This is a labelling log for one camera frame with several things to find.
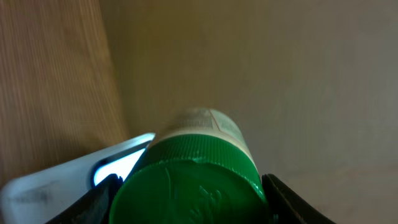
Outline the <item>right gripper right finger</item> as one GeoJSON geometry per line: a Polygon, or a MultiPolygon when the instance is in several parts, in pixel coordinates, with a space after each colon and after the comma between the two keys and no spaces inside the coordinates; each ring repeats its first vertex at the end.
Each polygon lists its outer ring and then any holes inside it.
{"type": "Polygon", "coordinates": [[[262,188],[268,201],[273,223],[335,224],[274,174],[262,176],[262,188]]]}

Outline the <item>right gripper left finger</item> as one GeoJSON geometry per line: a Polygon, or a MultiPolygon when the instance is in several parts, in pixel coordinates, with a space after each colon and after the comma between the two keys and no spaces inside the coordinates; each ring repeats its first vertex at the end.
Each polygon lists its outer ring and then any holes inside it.
{"type": "Polygon", "coordinates": [[[46,224],[107,224],[109,211],[123,179],[108,175],[65,211],[46,224]]]}

